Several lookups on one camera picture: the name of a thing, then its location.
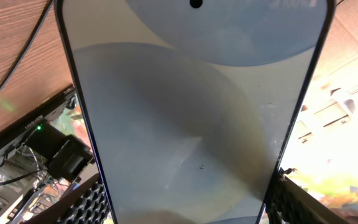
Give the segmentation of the Galaxy S24+ smartphone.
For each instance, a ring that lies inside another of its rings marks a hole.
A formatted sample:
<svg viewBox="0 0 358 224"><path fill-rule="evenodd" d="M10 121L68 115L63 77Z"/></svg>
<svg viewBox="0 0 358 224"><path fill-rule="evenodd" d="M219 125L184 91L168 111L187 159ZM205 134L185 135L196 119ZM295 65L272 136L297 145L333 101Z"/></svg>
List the Galaxy S24+ smartphone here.
<svg viewBox="0 0 358 224"><path fill-rule="evenodd" d="M258 223L335 7L57 1L114 221Z"/></svg>

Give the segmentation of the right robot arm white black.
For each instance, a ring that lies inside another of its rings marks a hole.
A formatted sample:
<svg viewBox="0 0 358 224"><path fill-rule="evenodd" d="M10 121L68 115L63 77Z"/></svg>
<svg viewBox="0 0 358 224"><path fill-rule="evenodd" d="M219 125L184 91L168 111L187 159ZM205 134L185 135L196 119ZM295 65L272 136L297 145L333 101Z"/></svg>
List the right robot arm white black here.
<svg viewBox="0 0 358 224"><path fill-rule="evenodd" d="M93 160L91 148L82 140L48 123L36 126L24 144L46 159L44 165L55 179L73 182Z"/></svg>

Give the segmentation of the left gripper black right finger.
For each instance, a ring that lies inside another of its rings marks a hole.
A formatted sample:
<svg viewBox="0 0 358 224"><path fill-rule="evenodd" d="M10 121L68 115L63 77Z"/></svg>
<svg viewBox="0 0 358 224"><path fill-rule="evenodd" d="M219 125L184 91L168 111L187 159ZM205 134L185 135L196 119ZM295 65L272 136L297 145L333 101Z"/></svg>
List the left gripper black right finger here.
<svg viewBox="0 0 358 224"><path fill-rule="evenodd" d="M287 175L295 169L279 169L272 179L265 197L265 212L269 224L341 224L344 219L336 215L307 191L290 180Z"/></svg>

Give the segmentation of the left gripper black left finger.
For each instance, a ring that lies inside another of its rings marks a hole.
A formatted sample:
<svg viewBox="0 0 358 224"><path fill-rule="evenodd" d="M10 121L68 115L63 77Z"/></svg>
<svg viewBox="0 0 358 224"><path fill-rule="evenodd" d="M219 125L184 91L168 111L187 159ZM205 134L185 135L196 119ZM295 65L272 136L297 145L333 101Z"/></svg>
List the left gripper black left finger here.
<svg viewBox="0 0 358 224"><path fill-rule="evenodd" d="M25 224L103 223L109 212L103 181L95 174Z"/></svg>

